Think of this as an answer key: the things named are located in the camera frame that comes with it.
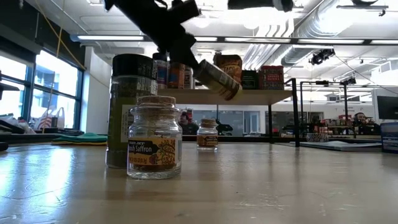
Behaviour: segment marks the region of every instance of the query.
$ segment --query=red box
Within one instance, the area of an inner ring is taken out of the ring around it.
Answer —
[[[259,71],[260,90],[284,90],[284,67],[265,65]]]

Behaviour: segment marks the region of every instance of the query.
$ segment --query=green cloth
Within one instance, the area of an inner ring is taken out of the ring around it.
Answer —
[[[61,137],[54,139],[53,142],[106,142],[107,138],[108,137],[104,135],[86,133],[80,136],[61,135]]]

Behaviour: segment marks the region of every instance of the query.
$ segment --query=table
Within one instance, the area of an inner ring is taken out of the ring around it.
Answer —
[[[181,176],[134,180],[105,147],[0,152],[0,223],[397,223],[398,156],[184,143]]]

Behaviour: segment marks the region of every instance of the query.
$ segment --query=trader joe's label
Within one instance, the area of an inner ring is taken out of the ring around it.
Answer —
[[[198,136],[197,143],[199,146],[202,146],[202,147],[217,146],[218,137],[217,136]]]
[[[129,138],[129,163],[147,166],[175,164],[180,145],[174,138]]]

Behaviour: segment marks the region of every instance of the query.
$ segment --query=wooden table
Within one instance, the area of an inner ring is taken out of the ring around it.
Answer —
[[[183,145],[181,176],[134,180],[105,147],[0,152],[0,223],[375,224],[398,220],[398,156]]]

